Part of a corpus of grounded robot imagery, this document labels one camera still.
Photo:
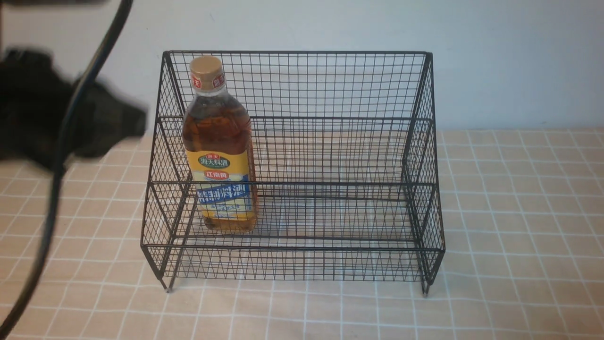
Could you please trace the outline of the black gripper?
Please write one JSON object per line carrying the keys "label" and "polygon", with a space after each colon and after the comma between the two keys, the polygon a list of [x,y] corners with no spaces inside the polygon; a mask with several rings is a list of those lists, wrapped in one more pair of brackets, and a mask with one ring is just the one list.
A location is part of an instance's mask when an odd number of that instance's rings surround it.
{"label": "black gripper", "polygon": [[[0,154],[2,161],[29,159],[51,170],[59,131],[77,84],[59,76],[47,52],[12,48],[1,58]],[[75,109],[67,154],[104,157],[128,138],[145,133],[147,114],[95,82]]]}

